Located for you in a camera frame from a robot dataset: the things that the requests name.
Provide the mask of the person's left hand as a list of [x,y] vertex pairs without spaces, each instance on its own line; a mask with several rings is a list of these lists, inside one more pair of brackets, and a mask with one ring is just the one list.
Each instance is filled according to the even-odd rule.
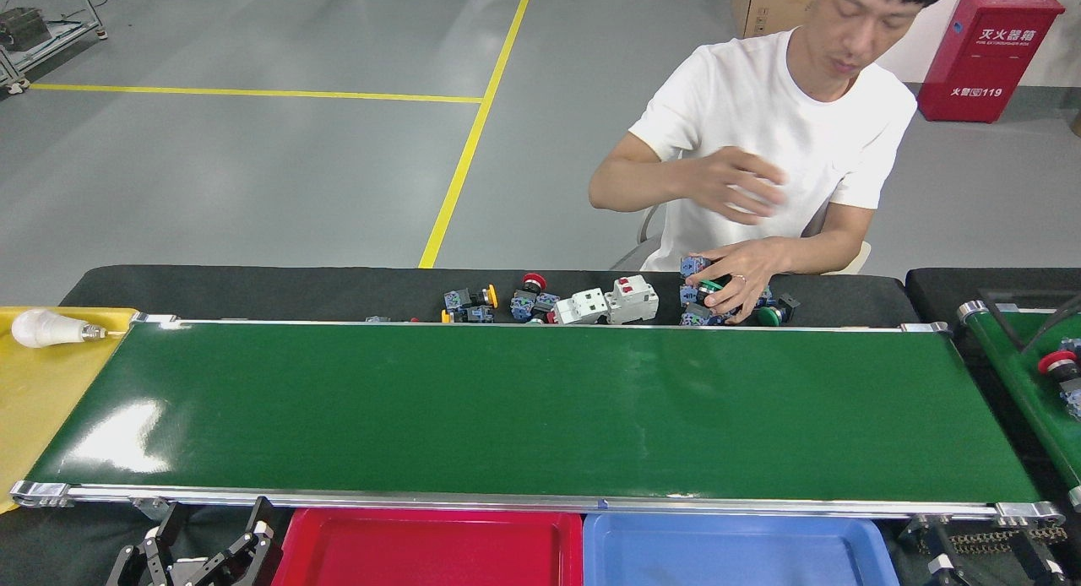
[[700,287],[706,279],[728,277],[718,292],[707,295],[705,306],[713,314],[730,314],[728,325],[737,325],[752,316],[755,306],[773,275],[792,268],[792,237],[764,237],[702,252],[710,265],[686,278],[690,287]]

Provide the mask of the person's right hand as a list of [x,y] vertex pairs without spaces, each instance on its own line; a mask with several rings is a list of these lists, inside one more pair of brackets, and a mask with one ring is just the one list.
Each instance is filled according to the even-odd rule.
[[786,202],[780,168],[735,146],[677,161],[673,168],[681,197],[740,225],[759,224]]

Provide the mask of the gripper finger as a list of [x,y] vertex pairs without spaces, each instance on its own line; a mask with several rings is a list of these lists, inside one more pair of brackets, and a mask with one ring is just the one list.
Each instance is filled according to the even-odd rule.
[[1032,585],[1069,585],[1064,570],[1046,545],[1036,540],[1030,531],[1013,531],[1007,546]]
[[273,540],[273,504],[261,495],[246,521],[246,531],[215,556],[179,562],[181,585],[270,585],[280,567],[282,548]]
[[166,505],[165,517],[141,542],[118,552],[106,585],[185,585],[172,547],[192,512],[181,502]]
[[931,585],[972,585],[950,540],[948,525],[949,517],[912,517],[902,536],[918,536],[926,545],[931,555],[927,563]]

